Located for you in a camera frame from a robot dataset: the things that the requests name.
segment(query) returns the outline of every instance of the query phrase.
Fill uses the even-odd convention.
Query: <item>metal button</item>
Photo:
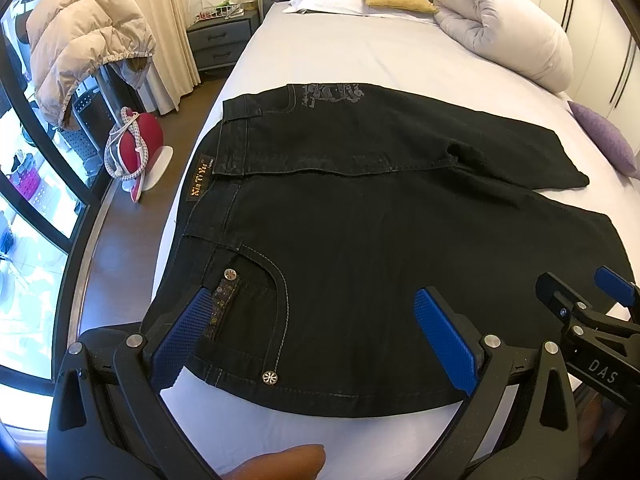
[[[228,279],[230,282],[232,282],[237,277],[238,277],[238,273],[235,272],[233,269],[225,270],[225,278]]]
[[[554,343],[553,341],[547,341],[545,343],[545,350],[547,352],[549,352],[550,354],[557,354],[558,353],[558,345],[556,343]]]
[[[268,372],[262,374],[262,382],[264,384],[268,384],[269,386],[273,386],[278,382],[278,374],[269,370]]]
[[[489,334],[484,336],[484,344],[491,348],[498,348],[500,343],[500,338],[497,335]]]
[[[68,350],[71,355],[78,355],[82,351],[82,343],[79,341],[76,341],[75,343],[71,343],[71,345],[69,345]]]
[[[140,334],[134,334],[127,337],[127,346],[130,348],[138,348],[142,345],[144,338]]]

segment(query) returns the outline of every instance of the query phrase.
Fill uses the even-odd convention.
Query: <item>rolled duvet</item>
[[[562,27],[530,0],[433,0],[440,28],[478,56],[557,94],[574,73]]]

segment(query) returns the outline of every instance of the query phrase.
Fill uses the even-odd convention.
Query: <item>drawstring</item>
[[[119,178],[120,180],[133,180],[139,177],[140,174],[145,171],[146,165],[149,162],[149,150],[146,146],[145,140],[140,135],[140,128],[137,122],[137,118],[140,116],[140,114],[138,112],[134,112],[133,115],[130,116],[127,111],[130,111],[130,108],[125,107],[120,111],[124,126],[118,128],[118,125],[116,124],[111,129],[111,131],[109,132],[107,145],[104,149],[104,167],[107,170],[107,173],[109,173],[112,178]],[[129,173],[129,171],[127,171],[127,168],[123,167],[120,161],[120,157],[117,155],[117,144],[127,130],[129,130],[131,135],[133,136],[136,142],[136,151],[140,155],[140,167],[133,173]],[[115,155],[111,151],[111,147],[114,144],[116,148]]]

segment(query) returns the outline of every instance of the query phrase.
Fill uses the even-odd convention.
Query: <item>drawer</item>
[[[248,20],[223,23],[188,33],[189,44],[193,52],[212,46],[249,41],[250,37],[251,28]]]
[[[240,58],[246,42],[212,46],[193,53],[198,70],[208,70],[215,66],[235,63]]]

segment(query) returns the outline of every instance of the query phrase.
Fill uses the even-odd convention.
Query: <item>nightstand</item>
[[[198,71],[234,65],[259,25],[257,10],[246,10],[235,18],[213,18],[191,25],[187,37]]]

